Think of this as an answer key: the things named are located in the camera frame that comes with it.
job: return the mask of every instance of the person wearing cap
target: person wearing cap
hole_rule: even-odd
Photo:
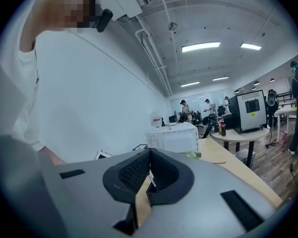
[[[192,112],[189,111],[189,106],[186,104],[185,100],[182,100],[180,104],[183,105],[182,113],[188,116],[187,122],[192,123]]]
[[[210,116],[215,116],[215,117],[218,117],[218,114],[215,110],[215,107],[214,105],[210,102],[209,99],[206,99],[205,102],[209,105],[209,108],[208,109],[205,109],[204,112],[208,112],[210,114]]]
[[[294,155],[298,147],[298,64],[295,61],[292,61],[290,63],[290,67],[292,69],[292,72],[294,73],[294,78],[292,80],[292,91],[293,91],[293,97],[296,99],[297,113],[296,113],[295,133],[288,151],[290,152],[291,155]]]

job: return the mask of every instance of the wall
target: wall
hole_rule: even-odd
[[[145,143],[154,109],[166,120],[171,115],[169,101],[148,82],[149,59],[114,22],[102,34],[45,32],[36,51],[42,136],[66,162],[92,160],[99,148],[131,151]]]
[[[275,80],[268,85],[256,87],[256,90],[263,90],[264,96],[267,95],[268,90],[274,89],[278,94],[289,92],[289,84],[288,79],[286,77]]]
[[[234,92],[231,89],[231,81],[230,80],[224,80],[221,83],[212,83],[207,86],[203,86],[199,84],[199,86],[187,86],[187,87],[182,87],[181,92],[179,93],[174,93],[172,96],[168,96],[167,99],[172,100],[176,98],[184,98],[185,96],[190,96],[190,95],[196,95],[196,94],[201,94],[201,93],[207,93],[207,92],[214,92],[214,91],[219,91],[219,90],[225,90],[228,95],[233,96]]]
[[[238,74],[235,75],[235,81],[232,82],[232,89],[235,90],[249,84],[268,72],[280,67],[297,55],[298,33],[294,32],[292,37],[289,38],[289,41],[273,53],[267,60],[259,62],[256,67],[247,68],[244,74],[241,74],[242,72],[239,71]]]
[[[185,100],[186,103],[189,106],[190,110],[193,111],[199,111],[201,113],[201,117],[204,118],[205,116],[208,116],[208,113],[203,112],[204,109],[208,109],[209,106],[205,103],[206,99],[209,99],[211,103],[216,105],[216,109],[219,108],[220,105],[224,104],[224,98],[225,96],[228,96],[229,98],[234,96],[234,92],[232,89],[224,89],[224,90],[217,90],[217,91],[211,91],[211,92],[200,92],[197,94],[189,95],[190,91],[183,92],[182,95],[175,94],[168,98],[170,98],[170,105],[172,112],[182,111],[182,105],[180,105],[181,100]]]

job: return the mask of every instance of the wooden floor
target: wooden floor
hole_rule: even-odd
[[[295,120],[290,120],[289,135],[287,141],[284,144],[277,144],[276,146],[270,146],[266,149],[265,145],[269,143],[270,133],[257,141],[255,141],[254,152],[255,160],[252,166],[252,170],[270,187],[275,191],[286,203],[288,200],[295,198],[298,194],[298,186],[295,184],[294,178],[290,172],[290,163],[294,164],[294,176],[298,184],[298,156],[297,154],[292,156],[288,152],[288,147],[292,141]],[[199,134],[204,134],[205,128],[199,127]],[[272,128],[272,140],[277,138],[277,128]],[[223,145],[223,142],[215,139],[219,144]],[[248,143],[241,143],[240,150],[248,148]],[[235,152],[235,144],[229,144],[229,151]]]

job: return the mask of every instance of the green object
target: green object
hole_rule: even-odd
[[[199,152],[185,152],[184,156],[191,157],[194,159],[199,159],[199,158],[201,158],[202,154]]]

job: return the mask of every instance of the desk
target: desk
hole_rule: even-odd
[[[199,152],[202,153],[200,159],[203,161],[212,163],[225,162],[219,165],[258,190],[274,207],[279,207],[283,202],[261,178],[212,138],[199,139]],[[147,177],[136,195],[136,212],[139,226],[151,214],[151,207],[146,194],[149,185],[150,180]]]
[[[284,114],[287,116],[287,134],[289,129],[289,115],[295,115],[297,113],[297,108],[292,108],[290,105],[287,105],[275,112],[275,116],[277,115],[278,119],[278,128],[277,128],[277,143],[279,143],[279,136],[280,136],[280,115]]]
[[[260,129],[254,132],[248,133],[237,133],[234,129],[227,129],[226,136],[222,136],[218,132],[214,132],[214,129],[210,131],[210,135],[213,138],[217,138],[221,141],[224,141],[224,148],[228,150],[229,142],[236,143],[236,154],[239,152],[239,145],[240,142],[249,142],[248,154],[247,154],[247,161],[246,165],[250,167],[250,163],[252,160],[253,150],[254,150],[254,142],[269,133],[269,129]]]

